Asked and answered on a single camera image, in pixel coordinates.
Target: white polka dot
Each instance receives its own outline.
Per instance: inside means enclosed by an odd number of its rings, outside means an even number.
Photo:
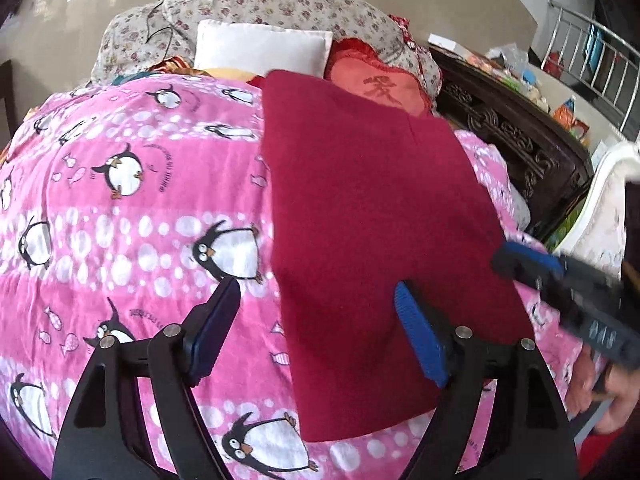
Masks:
[[[207,285],[207,277],[201,270],[196,270],[193,275],[193,282],[196,286],[205,286]]]
[[[66,223],[76,225],[78,223],[78,209],[71,207],[66,210]]]
[[[111,266],[111,277],[113,281],[120,286],[127,285],[131,278],[131,262],[123,254],[118,254]]]
[[[171,453],[169,453],[169,448],[166,446],[166,440],[164,439],[164,434],[160,434],[158,437],[158,451],[162,455],[167,462],[173,463],[171,460]]]
[[[169,267],[171,267],[171,256],[169,256],[168,254],[163,254],[162,256],[160,256],[160,266],[163,269],[168,269]]]
[[[102,124],[96,124],[93,128],[91,128],[84,136],[87,139],[95,139],[98,135],[100,135],[104,126]]]
[[[151,112],[147,112],[146,110],[142,110],[133,115],[135,121],[146,121],[149,117],[151,117]]]
[[[69,399],[74,396],[76,390],[76,382],[72,379],[65,379],[62,381],[62,387],[65,389],[65,393]]]
[[[95,223],[95,241],[100,247],[106,249],[113,242],[113,222],[107,215],[98,216]]]
[[[142,137],[143,139],[148,139],[149,137],[153,136],[155,132],[156,129],[153,126],[149,126],[147,124],[145,126],[142,126],[142,128],[138,130],[138,136]]]
[[[138,223],[138,233],[143,238],[148,237],[154,231],[154,225],[151,223],[151,218],[144,215]]]
[[[160,416],[158,415],[158,407],[155,404],[149,408],[149,415],[151,415],[151,421],[160,428]]]
[[[195,269],[198,266],[191,254],[191,248],[187,246],[183,246],[180,251],[180,261],[183,266],[187,267],[187,269]]]
[[[164,277],[156,278],[154,281],[154,290],[158,296],[166,298],[172,292],[171,283]]]
[[[236,473],[234,475],[235,477],[241,478],[242,480],[249,480],[249,478],[251,478],[251,469],[240,464],[236,465],[234,473]]]
[[[202,231],[202,224],[196,217],[183,216],[175,223],[175,230],[182,236],[194,237]]]
[[[71,279],[74,272],[74,261],[71,256],[65,254],[56,263],[56,278],[59,282],[66,283]]]
[[[413,436],[422,438],[424,432],[427,431],[427,427],[431,421],[431,416],[428,413],[414,416],[409,420],[409,431]]]
[[[355,471],[360,466],[360,454],[348,442],[336,442],[329,448],[329,456],[338,469]]]
[[[89,278],[89,267],[87,267],[86,263],[82,262],[80,264],[80,267],[78,268],[78,282],[81,285],[84,285],[88,278]]]
[[[138,265],[142,270],[151,272],[158,264],[158,253],[153,245],[142,244],[138,249]]]
[[[236,408],[238,415],[245,415],[251,412],[251,416],[246,420],[247,422],[255,422],[260,420],[260,409],[252,402],[243,402]]]
[[[207,428],[219,428],[225,421],[225,416],[215,406],[198,406],[198,409]]]
[[[409,443],[409,437],[406,436],[406,433],[396,433],[394,435],[394,440],[396,441],[396,444],[398,444],[398,446],[400,447],[404,447]]]
[[[78,259],[84,259],[91,251],[91,237],[85,231],[71,235],[71,248]]]
[[[113,124],[122,124],[126,119],[127,119],[127,115],[126,114],[115,114],[111,118],[111,122]]]
[[[121,218],[120,219],[120,232],[122,234],[127,234],[129,233],[131,229],[131,222],[129,222],[129,220],[127,220],[126,218]]]
[[[367,442],[367,451],[373,458],[382,458],[385,455],[386,447],[382,442],[373,438]]]

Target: bed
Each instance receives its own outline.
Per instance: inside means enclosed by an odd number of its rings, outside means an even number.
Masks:
[[[0,415],[49,475],[66,407],[100,339],[152,336],[208,297],[223,276],[234,276],[242,307],[212,376],[218,387],[206,383],[194,391],[232,475],[397,478],[430,413],[355,438],[311,443],[300,437],[304,422],[291,392],[280,287],[270,267],[274,222],[270,169],[260,151],[261,90],[252,82],[159,73],[110,85],[117,75],[167,56],[193,61],[197,23],[211,17],[354,36],[384,63],[414,74],[431,98],[441,86],[428,51],[362,0],[164,0],[117,16],[105,33],[93,84],[52,95],[18,130],[0,169],[0,283],[4,297],[17,298],[15,311],[0,312],[6,342]],[[518,230],[497,149],[471,132],[456,137],[504,235],[540,248]],[[231,246],[242,247],[241,261],[230,256]],[[534,291],[517,292],[565,392],[579,348],[563,338],[558,317]],[[17,323],[27,336],[11,337]],[[234,348],[255,362],[240,365]],[[249,383],[251,391],[244,389]],[[156,459],[170,468],[148,384],[141,384],[141,396]],[[489,387],[480,420],[491,402]],[[257,447],[260,439],[250,446],[263,466],[245,461],[249,447],[241,449],[234,437],[258,422],[277,434],[269,452]],[[461,469],[477,462],[483,439],[479,424]],[[264,466],[267,458],[275,463]]]

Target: cartoon penguin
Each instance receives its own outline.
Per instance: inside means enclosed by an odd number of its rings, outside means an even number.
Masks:
[[[100,339],[108,335],[114,336],[114,338],[121,343],[131,343],[132,341],[135,341],[136,338],[133,337],[130,330],[120,322],[118,311],[116,310],[113,301],[111,301],[111,298],[107,298],[107,301],[109,301],[109,304],[111,305],[111,319],[98,323],[98,327],[95,329],[95,337],[83,337],[82,339],[84,339],[84,342],[89,346],[96,348],[100,344]]]
[[[224,97],[228,97],[229,99],[239,103],[244,103],[249,106],[254,104],[254,96],[246,90],[241,90],[239,88],[223,88],[220,90],[220,93]]]
[[[18,244],[18,254],[27,262],[27,268],[42,265],[49,269],[52,253],[51,229],[46,220],[33,223],[33,217],[29,225],[22,233]]]
[[[41,433],[55,439],[56,434],[51,429],[49,413],[44,402],[44,388],[36,384],[23,383],[23,376],[24,373],[17,374],[9,388],[12,403],[33,433],[38,436]]]
[[[2,189],[0,190],[0,203],[2,204],[2,211],[9,209],[11,205],[11,196],[13,193],[13,184],[11,182],[11,174],[2,183]]]
[[[174,92],[173,85],[169,85],[169,88],[162,88],[157,92],[145,92],[145,94],[153,96],[156,103],[165,108],[177,108],[182,102],[182,98]]]
[[[258,228],[219,230],[225,221],[212,225],[193,245],[194,259],[219,282],[225,276],[262,283],[258,271]]]
[[[86,121],[80,121],[76,126],[71,128],[68,132],[62,134],[58,139],[60,146],[64,146],[66,143],[71,142],[72,140],[76,140],[83,133],[83,129],[80,128]]]
[[[96,173],[104,173],[104,179],[111,189],[113,199],[133,195],[144,180],[142,163],[131,151],[129,143],[123,152],[113,155],[102,166],[94,166],[91,169]]]
[[[33,129],[36,130],[36,133],[38,135],[41,135],[44,130],[49,129],[49,126],[51,125],[51,120],[53,119],[53,115],[54,115],[53,113],[47,114],[37,119],[33,123]]]
[[[249,128],[234,128],[228,124],[210,124],[205,126],[204,129],[223,139],[257,140],[256,135]]]
[[[245,425],[252,412],[236,420],[222,437],[222,449],[237,462],[269,478],[284,480],[273,474],[311,469],[318,465],[296,430],[296,420],[285,413],[282,418],[260,420]]]

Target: fish print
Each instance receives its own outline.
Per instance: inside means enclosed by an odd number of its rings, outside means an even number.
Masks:
[[[79,168],[71,177],[69,177],[67,179],[69,181],[69,187],[71,187],[71,184],[73,184],[74,182],[77,182],[82,177],[84,177],[85,171],[86,171],[86,168]]]
[[[267,179],[260,175],[252,175],[251,183],[258,187],[267,187]]]
[[[65,343],[60,345],[62,355],[66,355],[67,352],[73,352],[79,345],[78,336],[74,333],[69,333],[65,337]]]
[[[273,324],[273,327],[271,328],[271,333],[272,334],[282,334],[282,335],[284,335],[284,329],[283,329],[283,327],[282,327],[282,325],[280,324],[279,321],[276,321]]]
[[[278,354],[271,354],[271,360],[277,365],[289,366],[289,354],[286,352],[280,352]]]
[[[49,332],[44,332],[44,330],[38,332],[38,339],[40,339],[40,341],[42,341],[45,345],[51,344],[51,336],[49,335]]]
[[[50,305],[47,305],[44,308],[44,313],[47,314],[47,316],[49,316],[49,322],[51,323],[51,326],[54,329],[58,331],[62,330],[62,320],[60,319],[60,316],[58,314],[53,312]]]
[[[67,153],[64,157],[62,157],[62,160],[66,162],[66,166],[68,168],[72,168],[76,165],[76,160],[71,156],[71,153]]]

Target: blue gripper pad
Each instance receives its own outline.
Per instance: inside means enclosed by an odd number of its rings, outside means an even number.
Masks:
[[[526,258],[542,267],[547,268],[550,272],[562,276],[564,274],[564,267],[560,260],[552,254],[541,253],[535,249],[531,249],[526,245],[519,244],[517,242],[508,241],[502,245],[502,249],[511,253],[513,256]]]
[[[442,345],[429,321],[424,317],[420,306],[403,282],[396,285],[394,304],[400,322],[418,358],[422,373],[426,378],[434,381],[439,388],[443,388],[449,381],[449,373]]]

